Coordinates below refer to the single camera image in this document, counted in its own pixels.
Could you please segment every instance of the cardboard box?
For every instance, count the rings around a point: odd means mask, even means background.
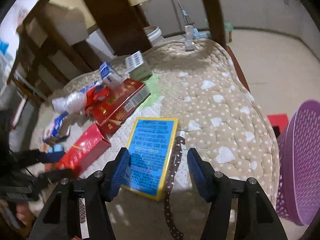
[[[141,51],[137,51],[125,59],[125,65],[131,79],[142,80],[152,75],[148,62],[142,57]]]
[[[60,159],[58,169],[72,169],[78,176],[110,147],[108,137],[93,123]]]
[[[111,91],[107,98],[96,104],[91,113],[100,125],[101,131],[112,134],[133,111],[150,95],[145,83],[126,79],[118,91]]]

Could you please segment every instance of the wooden chair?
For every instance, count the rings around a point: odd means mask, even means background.
[[[84,0],[110,46],[118,56],[151,49],[139,17],[128,0]]]
[[[98,58],[92,48],[86,41],[81,41],[73,46],[70,46],[65,39],[57,31],[54,24],[46,15],[45,6],[50,0],[39,0],[32,10],[23,20],[22,25],[17,28],[17,33],[20,38],[19,48],[17,50],[16,59],[13,64],[11,73],[7,80],[7,84],[13,81],[16,86],[33,102],[40,105],[43,97],[37,95],[25,82],[14,77],[14,73],[20,64],[26,73],[26,81],[32,87],[36,87],[38,91],[48,96],[52,90],[39,77],[39,66],[44,66],[47,71],[61,83],[66,85],[70,80],[57,68],[57,66],[49,59],[49,55],[54,55],[60,50],[73,65],[82,73],[91,72],[99,68],[102,61]],[[38,47],[36,42],[28,35],[27,28],[31,22],[36,19],[42,30],[48,35],[41,47]]]

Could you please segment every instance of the white bucket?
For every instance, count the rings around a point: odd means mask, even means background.
[[[143,30],[146,33],[152,46],[156,46],[164,42],[164,38],[161,36],[162,32],[158,26],[145,27],[143,28]]]

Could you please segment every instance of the metal screw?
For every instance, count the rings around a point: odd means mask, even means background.
[[[217,178],[221,178],[223,176],[223,173],[221,171],[216,171],[214,173],[214,176],[217,177]]]
[[[66,185],[69,182],[69,179],[64,178],[61,180],[61,184]]]
[[[251,183],[251,184],[256,184],[257,183],[257,180],[255,178],[249,178],[248,181]]]
[[[96,178],[100,178],[102,175],[103,175],[103,172],[102,172],[102,171],[96,171],[96,172],[94,173],[94,176],[95,176]]]

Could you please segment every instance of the small white box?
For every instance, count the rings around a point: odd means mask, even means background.
[[[148,62],[142,57],[141,51],[137,51],[125,59],[125,65],[131,79],[142,80],[152,75]]]

